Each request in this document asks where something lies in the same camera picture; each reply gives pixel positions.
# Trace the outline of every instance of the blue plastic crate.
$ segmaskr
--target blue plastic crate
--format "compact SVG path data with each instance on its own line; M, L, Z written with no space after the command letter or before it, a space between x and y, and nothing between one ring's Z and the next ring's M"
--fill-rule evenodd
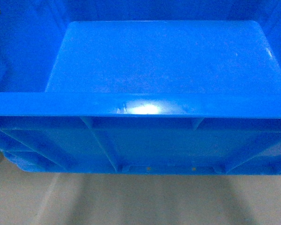
M281 174L281 0L0 11L0 150L21 169Z

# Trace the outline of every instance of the plastic surface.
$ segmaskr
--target plastic surface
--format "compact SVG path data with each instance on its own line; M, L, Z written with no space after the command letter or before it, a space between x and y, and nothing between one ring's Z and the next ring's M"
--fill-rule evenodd
M281 174L281 0L0 11L0 150L23 170Z

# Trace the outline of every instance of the plastic crate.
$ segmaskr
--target plastic crate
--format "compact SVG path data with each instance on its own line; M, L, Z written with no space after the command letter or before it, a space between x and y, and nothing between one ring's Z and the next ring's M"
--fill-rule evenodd
M0 150L21 169L281 174L281 0L0 11Z

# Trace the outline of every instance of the blue plastic bin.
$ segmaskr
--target blue plastic bin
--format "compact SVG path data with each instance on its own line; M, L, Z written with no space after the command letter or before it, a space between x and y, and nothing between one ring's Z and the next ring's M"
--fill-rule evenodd
M281 0L0 11L0 150L21 169L281 174Z

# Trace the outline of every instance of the white floor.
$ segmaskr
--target white floor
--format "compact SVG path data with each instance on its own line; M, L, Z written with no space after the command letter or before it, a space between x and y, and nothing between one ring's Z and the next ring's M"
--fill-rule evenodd
M28 173L0 163L0 225L281 225L281 176Z

